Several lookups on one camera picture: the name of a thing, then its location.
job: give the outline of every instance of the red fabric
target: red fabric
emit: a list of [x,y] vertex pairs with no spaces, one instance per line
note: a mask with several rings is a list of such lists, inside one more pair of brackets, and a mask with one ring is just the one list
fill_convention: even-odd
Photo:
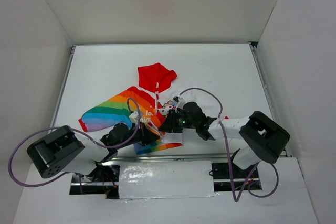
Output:
[[84,132],[88,132],[88,129],[86,128],[85,124],[82,121],[82,118],[78,120],[80,126],[82,126],[82,129],[84,130]]
[[168,89],[173,80],[177,78],[174,70],[168,70],[160,63],[138,67],[139,86],[155,93]]

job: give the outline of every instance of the white tape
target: white tape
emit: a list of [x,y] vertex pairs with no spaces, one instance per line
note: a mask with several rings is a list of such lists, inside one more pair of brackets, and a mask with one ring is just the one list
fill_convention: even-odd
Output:
[[210,161],[126,163],[120,166],[121,199],[214,196]]

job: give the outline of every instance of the black bracket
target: black bracket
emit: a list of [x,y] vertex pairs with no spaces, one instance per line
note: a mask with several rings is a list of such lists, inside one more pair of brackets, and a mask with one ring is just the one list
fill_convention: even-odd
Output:
[[50,178],[64,169],[83,149],[69,126],[62,126],[31,144],[27,153],[42,178]]
[[274,164],[290,139],[289,133],[260,111],[255,111],[239,133],[255,154]]

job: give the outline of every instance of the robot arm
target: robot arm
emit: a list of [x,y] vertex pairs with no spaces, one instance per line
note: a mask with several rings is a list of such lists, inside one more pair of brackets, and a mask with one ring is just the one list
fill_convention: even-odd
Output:
[[[196,129],[202,139],[216,140],[224,137],[219,120],[206,117],[195,102],[188,102],[182,108],[170,110],[159,130],[182,132],[184,128]],[[248,144],[233,159],[233,163],[240,169],[246,169],[260,161],[274,164],[290,139],[286,130],[259,111],[255,111],[250,117],[224,119],[221,122],[228,138],[244,139]]]
[[[195,102],[178,101],[178,104],[178,108],[169,110],[159,131],[182,133],[184,128],[195,129],[206,141],[224,137],[219,119],[206,116]],[[132,113],[131,129],[123,123],[116,124],[100,142],[105,146],[115,146],[124,142],[134,132],[136,118],[137,115]],[[260,161],[274,164],[290,138],[287,131],[258,111],[248,118],[224,119],[222,124],[228,138],[241,138],[248,144],[246,148],[239,150],[233,159],[233,163],[240,169],[246,169]],[[126,145],[106,149],[87,139],[78,140],[70,127],[63,126],[30,145],[27,153],[42,178],[53,177],[61,171],[97,177],[97,174],[101,174],[102,171],[105,173],[104,169],[108,168],[103,167],[101,163],[116,156],[119,148],[138,142],[147,145],[159,138],[140,122],[136,135]]]

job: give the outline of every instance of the wire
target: wire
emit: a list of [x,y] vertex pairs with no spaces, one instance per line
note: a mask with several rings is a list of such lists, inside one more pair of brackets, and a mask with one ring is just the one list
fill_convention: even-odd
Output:
[[112,180],[112,178],[110,178],[110,176],[107,173],[105,173],[105,174],[110,179],[110,181],[113,183],[113,186],[116,187],[116,185],[115,185],[114,181]]
[[133,110],[131,110],[131,107],[130,107],[130,104],[129,104],[129,102],[128,102],[128,100],[127,100],[127,108],[128,108],[128,110],[131,112],[131,113],[133,113],[134,111]]
[[251,184],[251,183],[253,182],[254,178],[255,178],[255,175],[254,175],[254,173],[252,173],[252,178],[251,178],[251,180],[249,180],[249,181],[247,182],[247,184],[248,184],[248,185]]
[[[225,142],[225,147],[226,147],[226,154],[227,154],[227,157],[228,157],[227,162],[228,162],[228,167],[229,167],[231,191],[232,191],[233,200],[235,202],[238,202],[240,200],[240,197],[242,196],[242,193],[244,191],[244,188],[245,188],[246,184],[248,183],[248,180],[251,178],[253,172],[257,169],[257,166],[258,166],[259,163],[255,164],[255,166],[252,168],[252,170],[250,171],[250,173],[247,175],[247,177],[244,180],[244,183],[243,183],[243,185],[242,185],[242,187],[241,187],[241,189],[240,189],[240,191],[238,193],[238,196],[236,196],[235,183],[234,183],[234,178],[233,178],[232,161],[231,161],[231,158],[230,158],[229,141],[227,139],[227,135],[226,135],[226,131],[225,131],[224,125],[223,125],[223,123],[222,123],[222,121],[220,119],[220,115],[222,114],[222,111],[223,111],[223,105],[222,105],[221,101],[214,94],[210,93],[209,91],[206,91],[205,89],[201,89],[201,88],[188,88],[188,89],[182,91],[180,93],[180,95],[182,95],[183,93],[185,93],[186,91],[189,91],[189,90],[201,90],[201,91],[203,91],[203,92],[211,95],[219,103],[219,106],[220,106],[221,109],[219,110],[219,114],[218,114],[217,118],[219,119],[218,121],[219,121],[219,124],[220,124],[220,126],[222,128],[222,131],[223,131],[223,134],[224,134],[224,142]],[[258,181],[255,181],[255,182],[250,183],[249,186],[248,186],[248,188],[247,188],[248,192],[251,195],[253,195],[253,196],[257,197],[257,198],[266,198],[268,196],[271,196],[277,190],[278,185],[279,185],[279,174],[278,174],[278,171],[275,168],[275,166],[273,164],[271,164],[271,166],[273,167],[273,169],[275,171],[275,174],[276,174],[276,177],[277,177],[274,189],[269,194],[266,194],[266,195],[256,195],[256,194],[252,193],[251,190],[250,190],[250,188],[251,188],[251,186],[253,184],[258,183]]]
[[105,190],[105,187],[104,187],[104,183],[105,183],[105,179],[104,179],[104,174],[103,174],[103,191],[104,191],[104,194],[106,194],[106,190]]
[[77,173],[78,179],[79,179],[79,189],[80,189],[80,194],[83,193],[83,185],[82,185],[82,178],[80,177],[80,173]]
[[[135,106],[137,107],[137,111],[138,111],[138,123],[135,127],[135,130],[134,132],[132,133],[132,135],[126,139],[125,141],[123,141],[122,143],[120,144],[116,144],[116,145],[113,145],[113,146],[105,146],[105,145],[102,145],[100,143],[98,143],[97,141],[95,141],[90,135],[86,134],[85,132],[83,131],[80,131],[80,130],[76,130],[76,129],[73,129],[71,128],[72,131],[74,132],[78,132],[84,136],[86,136],[89,140],[91,140],[92,142],[94,142],[95,144],[97,144],[98,146],[100,147],[103,147],[103,148],[106,148],[106,149],[113,149],[113,148],[117,148],[117,147],[120,147],[122,145],[125,145],[126,143],[128,143],[129,141],[132,140],[132,138],[135,136],[135,134],[137,133],[138,131],[138,128],[139,128],[139,125],[140,125],[140,119],[141,119],[141,115],[140,115],[140,108],[139,108],[139,105],[138,103],[136,102],[135,99],[129,97],[127,98],[127,105],[129,106],[129,101],[132,101],[135,103]],[[61,175],[51,179],[51,180],[48,180],[47,182],[44,182],[44,183],[40,183],[40,184],[26,184],[26,183],[23,183],[21,182],[20,180],[18,180],[15,176],[14,176],[14,173],[13,173],[13,168],[12,168],[12,165],[13,165],[13,159],[14,159],[14,156],[16,154],[16,152],[18,151],[18,149],[27,141],[29,140],[30,138],[32,138],[33,136],[41,133],[41,132],[45,132],[45,131],[50,131],[50,130],[56,130],[56,129],[59,129],[60,127],[50,127],[50,128],[47,128],[47,129],[43,129],[43,130],[39,130],[39,131],[36,131],[34,133],[32,133],[31,135],[27,136],[26,138],[24,138],[13,150],[12,154],[10,155],[9,157],[9,160],[8,160],[8,172],[9,172],[9,175],[11,177],[11,179],[17,183],[18,185],[20,186],[24,186],[24,187],[40,187],[40,186],[45,186],[45,185],[48,185],[52,182],[54,182],[55,180],[59,179],[60,177],[63,177],[64,175],[68,174],[68,173],[62,173]]]

